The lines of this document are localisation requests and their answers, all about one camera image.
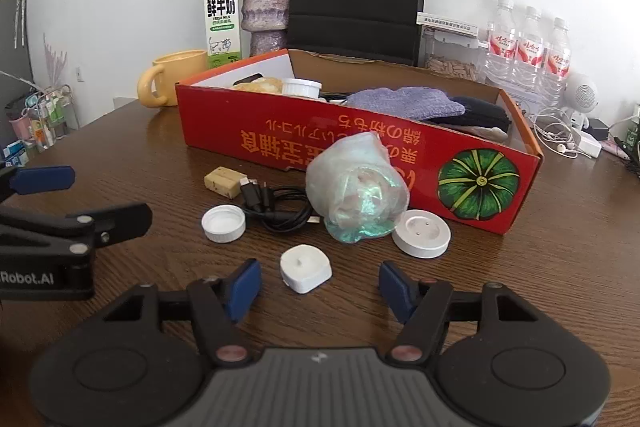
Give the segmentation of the water bottle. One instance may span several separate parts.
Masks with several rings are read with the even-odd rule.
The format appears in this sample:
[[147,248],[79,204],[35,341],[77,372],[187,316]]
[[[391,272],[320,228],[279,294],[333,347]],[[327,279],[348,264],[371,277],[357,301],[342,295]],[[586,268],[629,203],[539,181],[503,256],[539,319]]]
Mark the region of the water bottle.
[[544,68],[540,76],[538,91],[544,107],[555,107],[566,86],[566,77],[570,71],[572,46],[568,36],[567,23],[555,17],[553,30],[544,54]]
[[511,0],[497,1],[495,15],[488,24],[487,38],[486,76],[491,82],[507,83],[518,43]]
[[544,38],[540,30],[540,13],[533,6],[528,6],[524,22],[518,31],[512,80],[518,87],[528,92],[535,92],[543,61]]

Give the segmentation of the left water bottle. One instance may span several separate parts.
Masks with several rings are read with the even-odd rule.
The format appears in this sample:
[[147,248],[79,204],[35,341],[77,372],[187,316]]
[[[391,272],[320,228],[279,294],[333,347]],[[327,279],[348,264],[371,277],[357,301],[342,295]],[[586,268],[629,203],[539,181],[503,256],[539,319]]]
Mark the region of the left water bottle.
[[488,24],[487,38],[486,76],[491,82],[507,83],[518,43],[511,0],[497,1],[495,15]]

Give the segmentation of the navy blue zip pouch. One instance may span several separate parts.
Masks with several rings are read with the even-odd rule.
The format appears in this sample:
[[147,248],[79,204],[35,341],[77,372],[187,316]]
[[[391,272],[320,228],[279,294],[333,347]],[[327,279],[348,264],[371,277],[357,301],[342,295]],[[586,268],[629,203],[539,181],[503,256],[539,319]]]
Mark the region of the navy blue zip pouch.
[[448,126],[498,128],[508,132],[511,119],[506,110],[497,104],[490,103],[480,98],[468,96],[454,96],[451,101],[464,107],[464,113],[456,116],[436,117],[430,119],[432,124],[448,124]]

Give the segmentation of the red cardboard pumpkin box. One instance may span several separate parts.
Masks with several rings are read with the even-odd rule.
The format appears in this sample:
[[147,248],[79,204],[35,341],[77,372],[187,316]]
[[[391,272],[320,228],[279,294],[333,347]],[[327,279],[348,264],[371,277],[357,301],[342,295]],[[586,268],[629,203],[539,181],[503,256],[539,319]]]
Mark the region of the red cardboard pumpkin box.
[[[254,74],[318,81],[329,93],[426,86],[477,98],[508,113],[508,139],[500,144],[372,110],[233,89]],[[497,234],[513,225],[544,160],[506,92],[411,66],[281,50],[182,80],[176,95],[186,144],[281,170],[303,170],[336,141],[375,132],[408,186],[412,207]]]

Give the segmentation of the purple burlap drawstring pouch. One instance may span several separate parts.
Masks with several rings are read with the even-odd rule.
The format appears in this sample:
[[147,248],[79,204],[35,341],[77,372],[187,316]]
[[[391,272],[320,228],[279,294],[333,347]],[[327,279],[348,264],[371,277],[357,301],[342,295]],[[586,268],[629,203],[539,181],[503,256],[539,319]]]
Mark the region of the purple burlap drawstring pouch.
[[465,107],[430,87],[368,89],[349,95],[346,107],[415,121],[462,116]]

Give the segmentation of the purple textured vase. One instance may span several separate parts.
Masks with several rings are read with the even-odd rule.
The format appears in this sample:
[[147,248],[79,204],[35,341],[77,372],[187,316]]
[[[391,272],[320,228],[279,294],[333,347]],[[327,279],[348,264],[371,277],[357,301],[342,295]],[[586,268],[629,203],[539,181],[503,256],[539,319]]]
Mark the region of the purple textured vase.
[[286,47],[290,0],[243,0],[242,29],[250,33],[250,55]]

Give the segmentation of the flat white box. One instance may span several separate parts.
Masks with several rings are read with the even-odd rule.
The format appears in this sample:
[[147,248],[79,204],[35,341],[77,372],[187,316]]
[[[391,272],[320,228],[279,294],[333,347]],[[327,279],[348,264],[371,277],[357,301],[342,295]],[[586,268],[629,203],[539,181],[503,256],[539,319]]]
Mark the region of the flat white box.
[[478,27],[470,23],[454,20],[450,17],[438,16],[430,13],[419,12],[416,14],[416,23],[434,31],[445,31],[450,34],[469,38],[478,37]]

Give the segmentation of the right water bottle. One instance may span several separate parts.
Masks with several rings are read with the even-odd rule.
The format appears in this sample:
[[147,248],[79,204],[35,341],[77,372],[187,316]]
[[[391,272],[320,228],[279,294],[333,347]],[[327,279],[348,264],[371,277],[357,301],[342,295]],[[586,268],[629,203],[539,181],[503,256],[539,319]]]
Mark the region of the right water bottle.
[[567,23],[555,17],[553,30],[544,54],[544,68],[540,76],[538,91],[544,107],[555,107],[566,86],[566,77],[570,71],[572,46],[568,36]]

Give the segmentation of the large white bottle cap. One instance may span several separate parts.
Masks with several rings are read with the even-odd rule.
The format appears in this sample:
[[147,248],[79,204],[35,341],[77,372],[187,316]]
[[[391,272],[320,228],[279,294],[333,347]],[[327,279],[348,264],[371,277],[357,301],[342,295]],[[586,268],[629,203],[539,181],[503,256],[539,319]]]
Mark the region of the large white bottle cap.
[[286,78],[282,80],[281,93],[284,95],[298,96],[299,98],[311,98],[317,100],[320,96],[322,83],[314,80]]

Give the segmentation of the white earphones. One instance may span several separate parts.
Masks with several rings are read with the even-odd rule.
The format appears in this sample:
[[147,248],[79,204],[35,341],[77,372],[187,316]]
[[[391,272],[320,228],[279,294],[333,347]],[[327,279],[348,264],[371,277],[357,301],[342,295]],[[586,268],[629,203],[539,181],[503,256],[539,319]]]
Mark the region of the white earphones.
[[533,117],[533,132],[538,141],[555,155],[568,159],[582,155],[574,128],[557,107],[542,108]]

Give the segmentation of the clear seed container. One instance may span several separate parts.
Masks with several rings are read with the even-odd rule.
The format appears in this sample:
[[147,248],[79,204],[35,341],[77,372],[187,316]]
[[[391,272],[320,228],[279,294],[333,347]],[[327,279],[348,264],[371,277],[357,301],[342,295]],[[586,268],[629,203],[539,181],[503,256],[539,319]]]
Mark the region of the clear seed container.
[[442,77],[483,81],[488,45],[469,36],[425,28],[422,31],[422,66]]

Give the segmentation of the white cloth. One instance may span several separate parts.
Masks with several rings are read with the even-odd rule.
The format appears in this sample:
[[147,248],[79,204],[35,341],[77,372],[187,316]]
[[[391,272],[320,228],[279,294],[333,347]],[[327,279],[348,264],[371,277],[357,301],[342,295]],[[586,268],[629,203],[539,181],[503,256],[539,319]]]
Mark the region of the white cloth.
[[504,143],[509,140],[509,135],[502,129],[497,127],[483,128],[483,127],[469,127],[469,132],[480,138],[496,143]]

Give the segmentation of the yellow ceramic mug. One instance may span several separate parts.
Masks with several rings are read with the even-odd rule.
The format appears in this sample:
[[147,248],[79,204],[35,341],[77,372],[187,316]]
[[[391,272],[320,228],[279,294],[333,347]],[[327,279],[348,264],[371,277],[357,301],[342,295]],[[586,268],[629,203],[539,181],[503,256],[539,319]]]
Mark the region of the yellow ceramic mug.
[[176,84],[206,69],[205,50],[187,50],[157,57],[138,80],[138,100],[149,108],[176,106]]

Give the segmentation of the sheep plush toy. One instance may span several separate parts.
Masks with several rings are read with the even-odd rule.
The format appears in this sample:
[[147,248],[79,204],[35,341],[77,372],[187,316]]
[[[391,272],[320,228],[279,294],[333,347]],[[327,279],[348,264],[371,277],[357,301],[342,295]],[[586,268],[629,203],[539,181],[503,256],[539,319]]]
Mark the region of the sheep plush toy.
[[281,94],[282,86],[283,82],[281,79],[260,77],[252,81],[237,83],[232,89],[244,92]]

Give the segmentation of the white round plug puck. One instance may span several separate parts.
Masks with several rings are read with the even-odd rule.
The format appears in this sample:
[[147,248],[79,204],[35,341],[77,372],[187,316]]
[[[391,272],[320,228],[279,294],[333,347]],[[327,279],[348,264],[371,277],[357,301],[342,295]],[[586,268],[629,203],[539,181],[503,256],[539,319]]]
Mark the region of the white round plug puck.
[[392,233],[395,245],[405,254],[419,259],[434,259],[446,253],[451,241],[447,223],[434,213],[405,211]]

